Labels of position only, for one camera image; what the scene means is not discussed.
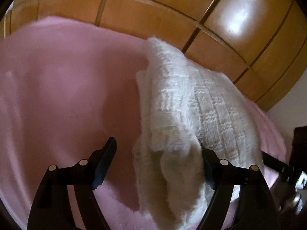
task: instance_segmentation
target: pink blanket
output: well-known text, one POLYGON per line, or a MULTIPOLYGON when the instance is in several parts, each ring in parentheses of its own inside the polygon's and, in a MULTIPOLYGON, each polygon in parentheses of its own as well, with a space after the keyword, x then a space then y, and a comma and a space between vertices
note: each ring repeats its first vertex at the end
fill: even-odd
MULTIPOLYGON (((147 66, 143 44, 133 36, 57 17, 0 40, 0 198, 22 229, 48 166, 72 166, 110 136, 118 152, 95 191, 101 211, 111 229, 156 229, 138 211, 132 155, 140 134, 135 74, 147 66)), ((284 161, 279 132, 255 103, 248 104, 262 149, 284 161)), ((277 178, 267 168, 264 175, 269 186, 277 178)), ((73 193, 70 198, 76 224, 84 228, 73 193)))

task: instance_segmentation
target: towel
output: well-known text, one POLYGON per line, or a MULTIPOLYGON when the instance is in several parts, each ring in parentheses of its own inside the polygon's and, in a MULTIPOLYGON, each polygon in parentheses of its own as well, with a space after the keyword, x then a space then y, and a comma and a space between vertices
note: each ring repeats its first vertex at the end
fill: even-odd
MULTIPOLYGON (((261 141, 243 95, 156 38, 147 40, 147 70, 136 74, 141 136, 134 148, 140 209, 161 230, 184 230, 203 217, 213 190, 205 184, 201 147, 220 159, 263 170, 261 141)), ((232 200, 238 198, 235 186, 232 200)))

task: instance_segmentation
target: fabric fold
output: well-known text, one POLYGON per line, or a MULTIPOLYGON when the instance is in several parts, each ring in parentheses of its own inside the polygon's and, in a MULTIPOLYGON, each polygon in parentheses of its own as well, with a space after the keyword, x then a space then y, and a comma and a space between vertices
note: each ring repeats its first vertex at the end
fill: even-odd
MULTIPOLYGON (((137 73, 142 134, 135 170, 143 214, 159 229, 189 229, 213 190, 204 183, 201 147, 234 166, 263 170, 261 141, 243 95, 222 73, 189 61, 179 49, 147 40, 147 70, 137 73)), ((235 186, 232 200, 239 195, 235 186)))

